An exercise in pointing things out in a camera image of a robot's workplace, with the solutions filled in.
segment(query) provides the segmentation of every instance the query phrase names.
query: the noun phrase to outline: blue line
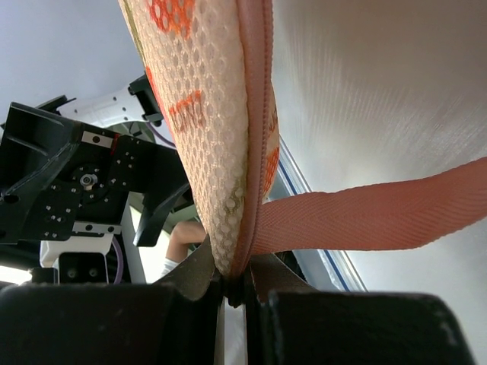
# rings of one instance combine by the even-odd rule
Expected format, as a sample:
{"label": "blue line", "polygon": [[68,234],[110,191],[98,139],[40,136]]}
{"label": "blue line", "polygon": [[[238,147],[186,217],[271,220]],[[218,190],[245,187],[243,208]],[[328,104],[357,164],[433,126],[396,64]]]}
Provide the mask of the blue line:
{"label": "blue line", "polygon": [[[279,160],[279,167],[281,167],[281,171],[282,171],[282,173],[284,173],[284,177],[286,178],[286,180],[287,180],[287,182],[289,184],[289,187],[291,188],[292,193],[294,195],[297,195],[298,194],[298,191],[294,187],[294,185],[293,185],[293,183],[291,181],[291,178],[289,177],[288,173],[286,172],[286,170],[284,168],[284,165],[282,164],[282,162],[280,160]],[[328,250],[324,249],[323,251],[325,252],[326,257],[328,258],[329,263],[332,265],[333,270],[336,273],[336,276],[338,276],[338,279],[340,280],[340,283],[342,284],[343,289],[345,289],[345,291],[350,291],[349,286],[347,285],[347,283],[343,279],[342,273],[338,269],[338,266],[336,266],[336,263],[333,260],[332,256],[329,254]]]}

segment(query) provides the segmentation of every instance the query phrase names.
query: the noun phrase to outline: light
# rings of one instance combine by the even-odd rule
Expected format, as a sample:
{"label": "light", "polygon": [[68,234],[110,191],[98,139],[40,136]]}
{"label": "light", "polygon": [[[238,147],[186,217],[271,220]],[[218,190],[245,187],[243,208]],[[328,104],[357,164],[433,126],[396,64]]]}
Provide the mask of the light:
{"label": "light", "polygon": [[22,284],[30,279],[32,279],[32,275],[28,271],[0,266],[0,281],[12,284]]}

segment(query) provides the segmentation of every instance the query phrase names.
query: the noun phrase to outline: wire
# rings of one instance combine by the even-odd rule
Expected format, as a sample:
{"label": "wire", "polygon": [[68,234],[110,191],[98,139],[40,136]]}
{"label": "wire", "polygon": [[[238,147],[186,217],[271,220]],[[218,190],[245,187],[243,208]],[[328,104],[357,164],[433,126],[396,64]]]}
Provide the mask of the wire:
{"label": "wire", "polygon": [[116,239],[115,236],[113,236],[112,245],[116,253],[116,275],[113,283],[120,284],[122,282],[122,274],[123,274],[123,253],[122,253],[122,247],[120,247],[119,241]]}
{"label": "wire", "polygon": [[154,137],[159,138],[161,141],[163,141],[165,144],[171,146],[172,148],[176,148],[176,145],[169,141],[167,138],[165,138],[161,133],[159,133],[156,128],[149,122],[146,123],[147,127],[151,130],[151,132],[154,134]]}

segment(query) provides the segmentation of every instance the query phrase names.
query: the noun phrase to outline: purple cable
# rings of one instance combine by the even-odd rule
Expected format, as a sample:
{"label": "purple cable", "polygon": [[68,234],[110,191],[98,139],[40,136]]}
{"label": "purple cable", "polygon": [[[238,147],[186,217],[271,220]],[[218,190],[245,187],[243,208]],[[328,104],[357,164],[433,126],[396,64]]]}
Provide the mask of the purple cable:
{"label": "purple cable", "polygon": [[159,133],[150,122],[147,123],[147,127],[151,130],[155,137],[159,138],[161,141],[171,146],[172,148],[176,148],[176,145],[173,142],[169,141],[167,138],[165,138],[161,133]]}
{"label": "purple cable", "polygon": [[115,236],[113,236],[112,245],[116,253],[116,275],[113,283],[120,284],[123,274],[123,253],[122,247],[120,247],[119,241],[115,238]]}

